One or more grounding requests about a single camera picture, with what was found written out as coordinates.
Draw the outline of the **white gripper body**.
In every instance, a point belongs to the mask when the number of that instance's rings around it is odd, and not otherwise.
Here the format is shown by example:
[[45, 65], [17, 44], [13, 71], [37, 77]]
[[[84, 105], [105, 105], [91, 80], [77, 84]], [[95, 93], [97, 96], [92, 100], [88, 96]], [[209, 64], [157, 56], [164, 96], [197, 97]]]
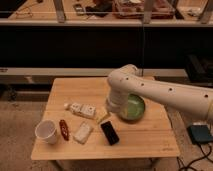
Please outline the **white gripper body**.
[[128, 102], [128, 93], [111, 89], [106, 98], [106, 109], [112, 113], [120, 113]]

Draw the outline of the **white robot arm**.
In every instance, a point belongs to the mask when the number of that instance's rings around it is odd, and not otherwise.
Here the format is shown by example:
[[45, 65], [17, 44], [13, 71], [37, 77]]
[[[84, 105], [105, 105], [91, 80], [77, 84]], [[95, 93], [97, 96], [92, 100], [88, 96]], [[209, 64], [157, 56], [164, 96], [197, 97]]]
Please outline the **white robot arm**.
[[138, 76], [138, 68], [132, 64], [113, 70], [107, 82], [106, 108], [110, 112], [121, 114], [128, 96], [134, 94], [213, 124], [213, 89], [147, 80]]

